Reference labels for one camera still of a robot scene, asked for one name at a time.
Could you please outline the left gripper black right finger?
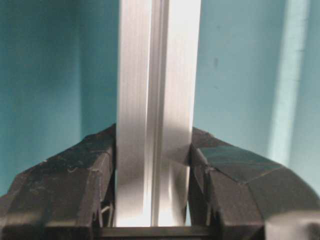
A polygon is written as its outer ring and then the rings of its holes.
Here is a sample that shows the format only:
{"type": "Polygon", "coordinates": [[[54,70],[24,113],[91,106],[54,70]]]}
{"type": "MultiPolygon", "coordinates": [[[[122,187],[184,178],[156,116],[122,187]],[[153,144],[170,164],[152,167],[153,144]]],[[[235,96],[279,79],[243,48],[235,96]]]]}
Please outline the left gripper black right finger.
{"type": "Polygon", "coordinates": [[[219,240],[317,240],[320,198],[284,165],[194,128],[189,208],[219,240]]]}

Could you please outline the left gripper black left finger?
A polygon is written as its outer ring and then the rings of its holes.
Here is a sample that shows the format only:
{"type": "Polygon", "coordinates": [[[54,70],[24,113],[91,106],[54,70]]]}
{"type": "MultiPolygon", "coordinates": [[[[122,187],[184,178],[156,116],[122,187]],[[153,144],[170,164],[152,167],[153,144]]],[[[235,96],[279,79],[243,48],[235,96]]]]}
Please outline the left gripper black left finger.
{"type": "Polygon", "coordinates": [[[116,127],[19,173],[0,199],[3,240],[92,240],[113,225],[116,127]]]}

